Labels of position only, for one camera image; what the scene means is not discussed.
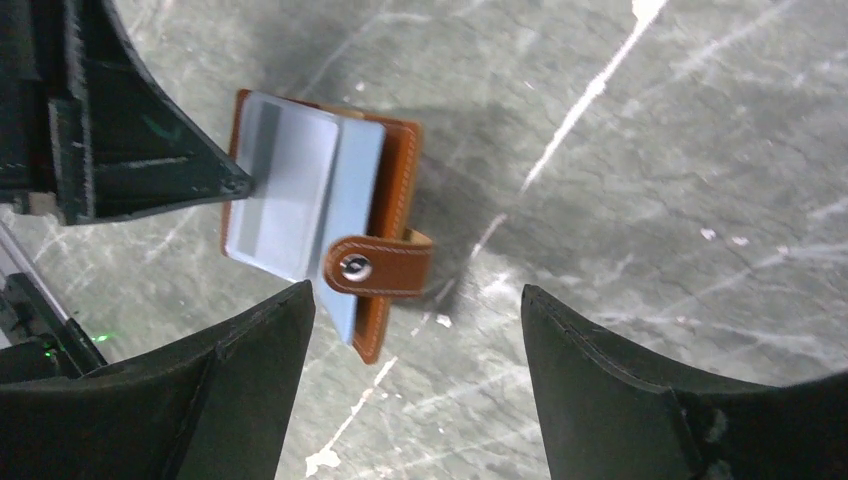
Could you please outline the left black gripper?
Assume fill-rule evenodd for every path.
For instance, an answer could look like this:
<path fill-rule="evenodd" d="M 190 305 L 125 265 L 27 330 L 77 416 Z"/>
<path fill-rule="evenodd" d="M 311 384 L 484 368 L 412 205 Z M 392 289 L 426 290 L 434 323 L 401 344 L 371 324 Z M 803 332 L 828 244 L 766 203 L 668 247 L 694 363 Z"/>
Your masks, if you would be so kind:
<path fill-rule="evenodd" d="M 113 2 L 1 3 L 1 201 L 15 212 L 119 222 L 252 188 L 152 77 Z"/>

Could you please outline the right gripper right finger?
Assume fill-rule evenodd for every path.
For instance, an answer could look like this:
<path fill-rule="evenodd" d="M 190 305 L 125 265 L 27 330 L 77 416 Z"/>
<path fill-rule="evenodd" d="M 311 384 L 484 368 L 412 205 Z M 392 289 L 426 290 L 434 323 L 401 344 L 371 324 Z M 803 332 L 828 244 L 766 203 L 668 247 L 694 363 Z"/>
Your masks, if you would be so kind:
<path fill-rule="evenodd" d="M 843 479 L 847 376 L 783 387 L 700 370 L 535 285 L 521 321 L 555 479 Z"/>

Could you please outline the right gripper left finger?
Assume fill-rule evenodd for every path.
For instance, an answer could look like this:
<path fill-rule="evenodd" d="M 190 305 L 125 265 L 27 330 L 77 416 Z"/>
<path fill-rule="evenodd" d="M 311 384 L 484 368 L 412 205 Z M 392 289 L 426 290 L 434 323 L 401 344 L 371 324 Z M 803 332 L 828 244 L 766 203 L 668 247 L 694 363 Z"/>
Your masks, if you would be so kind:
<path fill-rule="evenodd" d="M 315 316 L 302 281 L 228 320 L 80 368 L 51 334 L 1 352 L 5 479 L 271 479 Z"/>

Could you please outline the brown leather card holder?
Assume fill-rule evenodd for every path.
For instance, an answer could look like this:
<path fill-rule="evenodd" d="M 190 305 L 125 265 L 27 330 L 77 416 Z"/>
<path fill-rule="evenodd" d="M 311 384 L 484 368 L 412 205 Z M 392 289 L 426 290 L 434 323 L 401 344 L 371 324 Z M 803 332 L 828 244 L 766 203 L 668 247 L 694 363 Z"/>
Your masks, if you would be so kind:
<path fill-rule="evenodd" d="M 408 224 L 422 126 L 243 89 L 229 152 L 254 192 L 223 207 L 224 256 L 309 280 L 363 362 L 382 349 L 391 303 L 423 293 L 433 243 Z"/>

